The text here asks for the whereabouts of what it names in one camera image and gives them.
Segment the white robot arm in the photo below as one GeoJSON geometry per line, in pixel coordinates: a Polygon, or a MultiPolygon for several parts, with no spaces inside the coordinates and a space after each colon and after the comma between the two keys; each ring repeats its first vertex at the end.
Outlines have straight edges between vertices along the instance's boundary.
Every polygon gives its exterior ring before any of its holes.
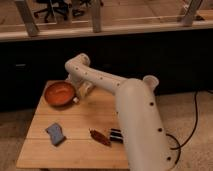
{"type": "Polygon", "coordinates": [[[176,171],[155,100],[155,76],[125,78],[96,70],[84,53],[69,59],[65,69],[75,88],[88,81],[115,96],[130,171],[176,171]]]}

